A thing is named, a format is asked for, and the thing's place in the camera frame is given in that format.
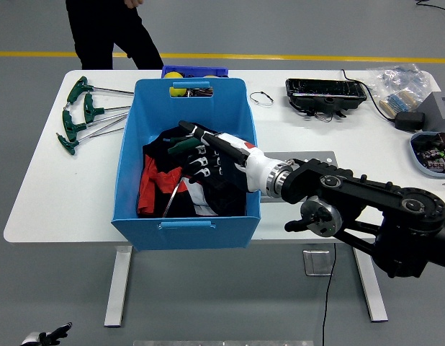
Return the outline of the robot left hand black fingers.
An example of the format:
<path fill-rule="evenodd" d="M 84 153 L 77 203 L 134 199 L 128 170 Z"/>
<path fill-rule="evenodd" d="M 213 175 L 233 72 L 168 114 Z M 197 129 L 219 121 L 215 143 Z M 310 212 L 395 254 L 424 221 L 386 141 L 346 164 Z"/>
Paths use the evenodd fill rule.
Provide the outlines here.
<path fill-rule="evenodd" d="M 59 345 L 60 339 L 68 336 L 72 323 L 68 322 L 53 332 L 31 332 L 22 341 L 22 345 Z"/>

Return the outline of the robot right hand white shell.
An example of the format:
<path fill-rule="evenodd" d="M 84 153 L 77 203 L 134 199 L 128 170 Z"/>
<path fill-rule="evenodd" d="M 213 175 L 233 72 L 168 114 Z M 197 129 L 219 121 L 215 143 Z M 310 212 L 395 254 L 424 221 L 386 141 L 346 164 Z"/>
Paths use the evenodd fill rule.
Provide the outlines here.
<path fill-rule="evenodd" d="M 275 193 L 274 169 L 279 164 L 278 160 L 269 158 L 254 144 L 229 133 L 211 133 L 185 120 L 179 122 L 179 127 L 221 155 L 223 175 L 241 190 L 260 190 L 265 195 Z"/>

